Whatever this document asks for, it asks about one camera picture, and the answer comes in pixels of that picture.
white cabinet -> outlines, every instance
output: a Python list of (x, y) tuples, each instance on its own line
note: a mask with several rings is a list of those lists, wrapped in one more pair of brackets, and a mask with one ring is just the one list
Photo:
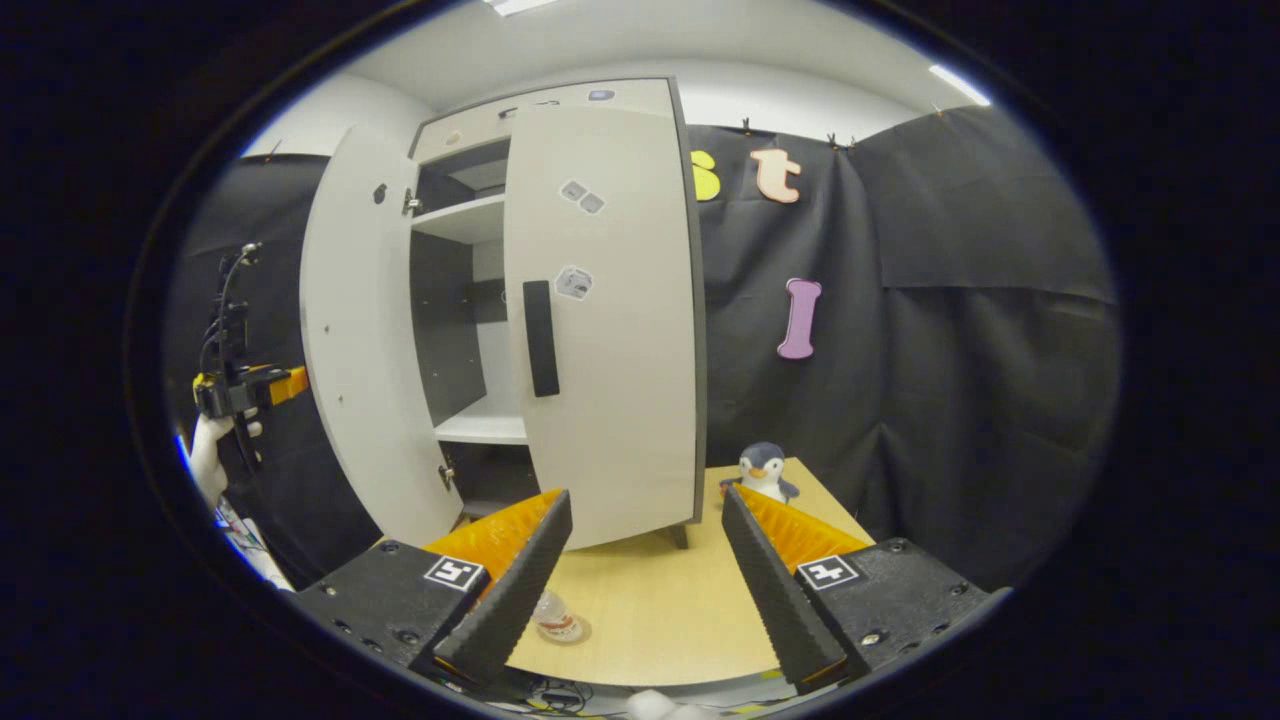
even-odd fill
[[(348, 133), (307, 227), (303, 336), (329, 438), (387, 534), (438, 537), (463, 506), (483, 515), (558, 487), (573, 497), (568, 548), (700, 519), (687, 159), (668, 78), (489, 101), (424, 123), (410, 159)], [(371, 245), (381, 260), (353, 259)], [(337, 340), (332, 318), (367, 345)], [(396, 370), (358, 391), (380, 414), (352, 406), (357, 361)]]

white shelf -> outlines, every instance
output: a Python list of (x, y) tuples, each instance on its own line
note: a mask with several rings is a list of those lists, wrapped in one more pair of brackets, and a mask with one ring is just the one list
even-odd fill
[(435, 427), (435, 439), (485, 445), (529, 445), (525, 418), (515, 400), (502, 402), (486, 395)]
[(413, 220), (413, 231), (466, 245), (502, 240), (502, 208), (506, 199), (506, 195), (494, 195), (419, 215)]

light wood tabletop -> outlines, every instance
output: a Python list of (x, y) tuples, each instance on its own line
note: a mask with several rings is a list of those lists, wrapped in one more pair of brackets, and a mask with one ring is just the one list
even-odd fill
[[(591, 626), (577, 644), (544, 639), (532, 624), (507, 665), (554, 678), (622, 687), (709, 683), (774, 670), (778, 661), (721, 527), (719, 482), (736, 465), (709, 468), (700, 524), (689, 548), (653, 532), (564, 552), (547, 588)], [(800, 460), (782, 470), (800, 488), (791, 506), (874, 543)]]

plastic bottle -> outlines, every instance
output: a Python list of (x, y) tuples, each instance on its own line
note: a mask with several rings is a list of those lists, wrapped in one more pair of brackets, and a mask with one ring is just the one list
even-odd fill
[(544, 638), (557, 643), (576, 643), (591, 634), (588, 624), (564, 607), (564, 601), (550, 591), (543, 591), (543, 597), (534, 607), (534, 624)]

door hinge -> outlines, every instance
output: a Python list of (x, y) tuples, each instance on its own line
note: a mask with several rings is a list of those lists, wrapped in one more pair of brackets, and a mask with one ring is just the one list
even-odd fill
[(444, 489), (453, 489), (453, 468), (440, 465), (436, 470), (440, 473), (440, 482), (444, 483)]
[(421, 206), (422, 206), (422, 201), (419, 200), (417, 197), (413, 197), (413, 191), (406, 187), (404, 188), (404, 206), (401, 208), (401, 215), (408, 215), (410, 213), (412, 213), (413, 210), (417, 210)]

